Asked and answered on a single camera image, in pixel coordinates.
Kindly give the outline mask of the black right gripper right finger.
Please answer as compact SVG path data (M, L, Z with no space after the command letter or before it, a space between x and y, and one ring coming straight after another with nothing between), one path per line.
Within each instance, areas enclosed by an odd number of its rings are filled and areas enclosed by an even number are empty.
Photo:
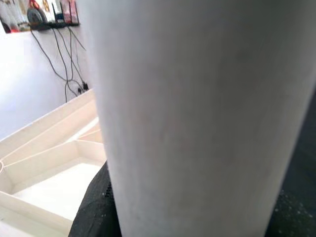
M292 194L281 190L265 232L267 237L314 237L316 217Z

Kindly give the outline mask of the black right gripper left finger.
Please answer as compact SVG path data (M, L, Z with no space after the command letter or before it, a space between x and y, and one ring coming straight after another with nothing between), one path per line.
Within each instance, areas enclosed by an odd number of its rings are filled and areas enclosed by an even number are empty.
M111 179L106 164L101 167L88 185L68 236L121 236Z

